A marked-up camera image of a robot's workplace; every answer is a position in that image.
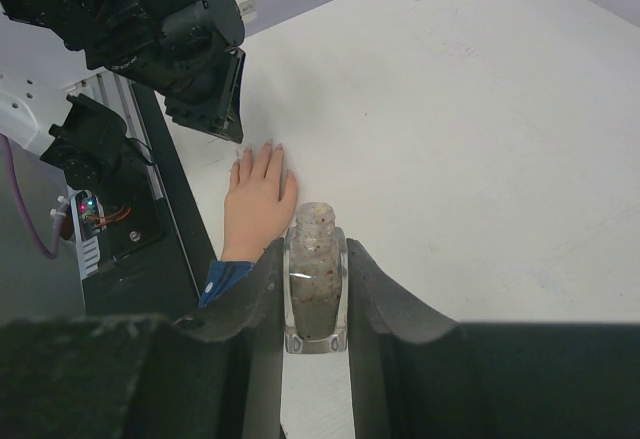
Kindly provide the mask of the blue plaid sleeve forearm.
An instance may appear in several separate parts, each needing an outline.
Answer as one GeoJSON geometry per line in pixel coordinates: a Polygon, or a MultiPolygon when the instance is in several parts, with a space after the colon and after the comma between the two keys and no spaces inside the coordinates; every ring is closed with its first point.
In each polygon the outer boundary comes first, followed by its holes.
{"type": "Polygon", "coordinates": [[[213,261],[205,280],[204,290],[200,295],[198,307],[206,307],[219,298],[241,281],[253,267],[254,263],[247,261],[213,261]]]}

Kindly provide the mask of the person's hand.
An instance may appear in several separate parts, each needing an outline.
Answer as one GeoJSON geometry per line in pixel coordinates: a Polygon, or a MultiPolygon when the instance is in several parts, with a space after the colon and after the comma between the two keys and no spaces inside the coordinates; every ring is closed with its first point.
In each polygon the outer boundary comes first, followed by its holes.
{"type": "Polygon", "coordinates": [[[247,148],[230,170],[224,201],[223,262],[257,262],[287,229],[296,209],[298,183],[285,167],[285,150],[266,142],[247,148]]]}

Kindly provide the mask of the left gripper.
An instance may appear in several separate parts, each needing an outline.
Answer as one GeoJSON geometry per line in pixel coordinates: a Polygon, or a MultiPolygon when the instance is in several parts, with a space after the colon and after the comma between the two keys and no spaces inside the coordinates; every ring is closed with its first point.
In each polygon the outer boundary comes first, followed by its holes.
{"type": "Polygon", "coordinates": [[[242,143],[241,82],[246,55],[242,49],[224,54],[181,93],[166,95],[167,115],[180,126],[233,143],[242,143]]]}

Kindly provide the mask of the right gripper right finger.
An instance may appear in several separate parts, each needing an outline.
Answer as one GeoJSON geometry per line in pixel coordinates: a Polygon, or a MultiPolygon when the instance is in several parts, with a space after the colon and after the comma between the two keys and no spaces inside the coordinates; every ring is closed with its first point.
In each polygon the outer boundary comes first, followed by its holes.
{"type": "Polygon", "coordinates": [[[458,322],[348,244],[360,438],[635,438],[639,328],[458,322]]]}

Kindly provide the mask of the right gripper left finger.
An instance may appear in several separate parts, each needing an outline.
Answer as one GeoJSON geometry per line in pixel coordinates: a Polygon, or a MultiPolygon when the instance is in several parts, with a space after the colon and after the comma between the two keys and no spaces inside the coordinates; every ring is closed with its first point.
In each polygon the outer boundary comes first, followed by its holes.
{"type": "Polygon", "coordinates": [[[5,438],[280,438],[283,253],[171,321],[114,315],[1,330],[5,438]]]}

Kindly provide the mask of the nail polish bottle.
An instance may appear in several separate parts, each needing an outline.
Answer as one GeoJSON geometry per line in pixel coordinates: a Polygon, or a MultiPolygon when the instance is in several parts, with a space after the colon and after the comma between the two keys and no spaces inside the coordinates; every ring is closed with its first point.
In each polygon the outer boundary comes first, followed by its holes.
{"type": "Polygon", "coordinates": [[[301,205],[284,239],[285,348],[289,354],[347,349],[348,257],[333,208],[301,205]]]}

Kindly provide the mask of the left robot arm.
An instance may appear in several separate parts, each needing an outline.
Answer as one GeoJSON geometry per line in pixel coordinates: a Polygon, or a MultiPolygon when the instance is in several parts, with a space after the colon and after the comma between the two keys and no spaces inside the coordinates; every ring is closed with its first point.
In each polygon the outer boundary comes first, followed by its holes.
{"type": "MultiPolygon", "coordinates": [[[[89,69],[159,92],[178,125],[241,143],[245,26],[236,0],[1,0],[9,19],[53,31],[89,69]]],[[[123,205],[139,193],[148,160],[124,121],[85,95],[67,96],[44,129],[42,161],[70,187],[123,205]]]]}

